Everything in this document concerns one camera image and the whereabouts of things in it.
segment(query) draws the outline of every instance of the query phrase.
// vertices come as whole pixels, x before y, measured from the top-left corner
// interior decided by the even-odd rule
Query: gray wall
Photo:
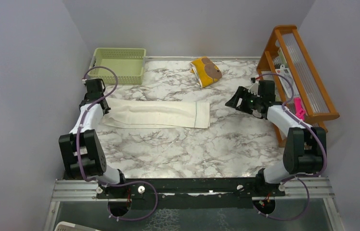
[[[0,1],[0,230],[42,230],[90,56],[60,0]]]
[[[360,231],[360,0],[316,0],[299,33],[340,118],[328,123],[328,169],[346,230]]]
[[[314,0],[64,0],[89,51],[260,56],[272,29],[300,26]]]

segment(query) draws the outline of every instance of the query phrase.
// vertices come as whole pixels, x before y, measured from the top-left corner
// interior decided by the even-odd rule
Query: green plastic basket
[[[142,84],[146,49],[136,48],[97,48],[93,54],[90,68],[105,66],[115,72],[119,84]],[[115,77],[105,69],[94,69],[89,78],[101,78],[106,84],[115,84]]]

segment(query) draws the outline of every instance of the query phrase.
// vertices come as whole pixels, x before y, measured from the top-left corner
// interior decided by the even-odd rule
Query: wooden rack
[[[276,73],[275,67],[281,64],[278,54],[279,48],[282,49],[306,110],[305,122],[327,130],[324,121],[337,119],[340,115],[330,100],[295,25],[277,26],[273,29],[259,60],[257,72],[259,74]],[[286,101],[287,96],[279,77],[274,76],[272,78],[275,81],[281,101]],[[293,102],[287,106],[295,113]],[[285,137],[282,137],[278,127],[274,125],[274,128],[279,146],[284,147]]]

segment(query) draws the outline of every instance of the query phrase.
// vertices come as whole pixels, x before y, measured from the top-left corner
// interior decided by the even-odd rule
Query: folded yellow cloth
[[[192,61],[190,65],[191,72],[196,75],[202,88],[217,82],[222,77],[218,67],[206,56]]]

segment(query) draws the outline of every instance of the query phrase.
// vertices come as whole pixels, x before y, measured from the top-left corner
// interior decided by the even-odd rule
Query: marble surface
[[[190,61],[149,61],[141,86],[119,85],[110,96],[137,101],[210,102],[208,129],[121,129],[100,124],[107,163],[127,178],[249,177],[282,159],[272,124],[225,106],[249,87],[257,61],[214,62],[222,79],[204,89]]]

